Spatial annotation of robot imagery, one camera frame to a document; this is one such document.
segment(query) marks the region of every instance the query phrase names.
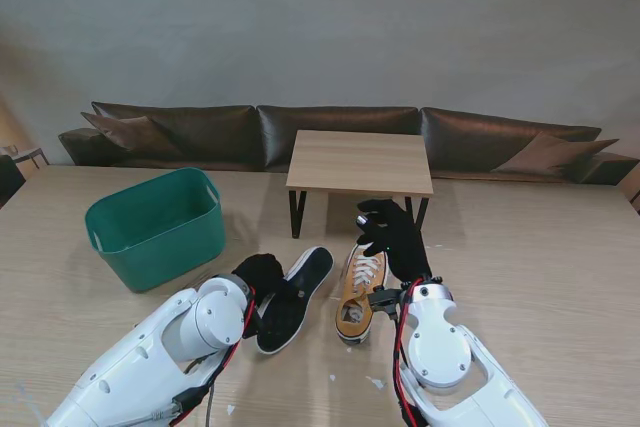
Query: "white debris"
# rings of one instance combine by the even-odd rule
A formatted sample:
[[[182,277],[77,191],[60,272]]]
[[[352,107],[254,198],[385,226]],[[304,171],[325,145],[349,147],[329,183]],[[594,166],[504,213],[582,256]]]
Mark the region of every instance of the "white debris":
[[[384,381],[382,381],[380,379],[372,379],[368,375],[367,375],[367,379],[369,379],[371,382],[373,382],[373,385],[378,387],[378,390],[384,389],[384,386],[386,385],[386,382],[384,382]]]

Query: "small wooden table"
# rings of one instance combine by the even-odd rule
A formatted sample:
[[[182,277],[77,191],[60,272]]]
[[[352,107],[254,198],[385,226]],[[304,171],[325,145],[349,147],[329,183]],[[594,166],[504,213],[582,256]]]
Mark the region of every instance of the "small wooden table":
[[[49,161],[44,156],[44,152],[42,152],[41,148],[23,150],[18,152],[16,155],[12,155],[11,158],[16,164],[19,164],[20,162],[24,162],[25,160],[31,159],[31,162],[33,162],[33,164],[36,166],[36,169],[39,169],[40,166],[38,165],[35,159],[38,155],[42,157],[42,160],[44,160],[45,164],[49,165]]]
[[[427,152],[419,135],[299,130],[287,187],[294,239],[300,237],[309,190],[372,197],[403,195],[412,216],[411,197],[420,197],[418,229],[433,195]]]

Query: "black glove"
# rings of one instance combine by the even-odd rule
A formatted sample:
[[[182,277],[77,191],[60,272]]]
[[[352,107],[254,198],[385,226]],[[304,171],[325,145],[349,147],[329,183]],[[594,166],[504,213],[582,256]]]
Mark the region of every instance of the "black glove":
[[[385,251],[391,272],[402,282],[411,282],[418,277],[431,278],[422,236],[408,212],[391,199],[365,200],[358,208],[369,222],[358,224],[364,234],[357,242],[359,245],[373,242],[364,255],[371,257]]]
[[[233,272],[253,287],[256,305],[272,292],[277,292],[285,284],[282,265],[272,254],[256,254],[247,257]]]

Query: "shoelace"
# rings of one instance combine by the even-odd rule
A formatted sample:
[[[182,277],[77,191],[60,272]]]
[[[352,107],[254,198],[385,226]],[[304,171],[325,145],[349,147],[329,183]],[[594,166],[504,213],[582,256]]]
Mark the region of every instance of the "shoelace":
[[[371,285],[371,280],[376,276],[380,268],[380,261],[377,257],[356,257],[355,269],[353,270],[353,292],[358,291],[360,284]]]

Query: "wire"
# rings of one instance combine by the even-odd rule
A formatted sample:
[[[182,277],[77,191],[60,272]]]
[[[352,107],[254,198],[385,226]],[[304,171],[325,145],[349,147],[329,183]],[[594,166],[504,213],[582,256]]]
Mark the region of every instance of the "wire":
[[[396,332],[398,332],[398,327],[400,326],[398,319],[393,319],[393,323],[396,324]],[[409,365],[407,362],[407,356],[404,354],[404,347],[402,346],[402,344],[400,344],[400,355],[402,355],[402,361],[406,365]]]
[[[247,308],[247,315],[245,315],[244,317],[244,330],[243,333],[246,332],[247,327],[249,326],[249,322],[251,321],[251,317],[253,316],[253,311],[255,309],[256,306],[256,301],[255,301],[255,294],[256,291],[253,290],[253,287],[249,287],[251,289],[251,293],[252,298],[251,298],[251,302],[249,303],[249,307]],[[205,417],[205,427],[209,427],[209,420],[211,419],[211,405],[213,404],[213,384],[214,381],[216,380],[216,377],[218,377],[218,375],[220,375],[220,372],[222,372],[222,370],[227,366],[227,364],[229,363],[229,361],[231,360],[231,357],[233,357],[233,354],[235,353],[236,349],[238,348],[238,345],[240,345],[240,341],[238,341],[233,347],[231,347],[231,349],[229,349],[227,351],[227,354],[225,355],[225,359],[223,359],[223,362],[220,364],[222,365],[222,368],[220,368],[220,366],[218,366],[218,368],[216,369],[216,372],[213,373],[213,375],[211,376],[212,378],[209,380],[209,400],[207,401],[207,416]]]
[[[247,310],[246,310],[245,316],[244,316],[243,335],[244,335],[244,332],[247,331],[247,327],[249,325],[249,322],[251,321],[251,317],[253,317],[253,312],[254,312],[255,306],[256,306],[256,301],[255,301],[256,291],[251,286],[249,286],[249,288],[251,289],[252,296],[251,296],[251,302],[249,302],[249,306],[247,307]],[[205,426],[206,427],[209,427],[209,419],[211,417],[211,405],[213,403],[213,388],[214,388],[213,386],[214,386],[214,383],[215,383],[216,379],[218,378],[218,375],[220,375],[220,373],[224,370],[224,368],[227,366],[227,364],[231,360],[231,357],[233,357],[233,354],[235,353],[235,351],[238,348],[239,344],[240,344],[240,341],[236,342],[230,349],[228,349],[225,352],[224,357],[222,358],[222,361],[220,362],[220,364],[218,364],[218,367],[213,372],[213,374],[211,374],[211,377],[209,377],[209,380],[207,380],[207,383],[204,384],[205,386],[207,386],[209,388],[209,400],[207,401],[207,417],[205,418]],[[202,362],[202,360],[204,360],[204,359],[196,359],[196,360],[194,360],[187,367],[187,371],[189,371],[196,363],[199,363],[198,362],[199,360],[200,360],[200,362]],[[171,426],[178,425],[180,422],[182,422],[192,412],[192,410],[189,410],[187,412],[183,412],[182,414],[180,414],[180,416],[178,416],[176,419],[174,419],[169,425],[171,425]]]
[[[393,387],[396,392],[396,396],[398,397],[398,399],[400,399],[400,408],[407,415],[407,418],[411,423],[411,427],[418,427],[418,423],[416,422],[416,419],[414,418],[413,413],[409,408],[409,403],[407,402],[407,399],[404,395],[404,391],[402,390],[402,384],[400,382],[401,377],[400,377],[399,353],[404,350],[404,348],[402,347],[402,331],[404,329],[404,323],[407,319],[407,313],[409,311],[409,300],[413,296],[413,289],[416,287],[416,285],[418,285],[422,281],[423,281],[422,278],[418,278],[417,280],[415,280],[407,290],[407,293],[405,294],[404,298],[402,299],[402,302],[400,304],[400,321],[396,324],[397,325],[396,338],[395,338],[395,343],[393,348]]]
[[[209,390],[209,400],[207,401],[207,416],[204,421],[206,427],[209,427],[209,419],[211,418],[211,404],[213,404],[213,385]]]

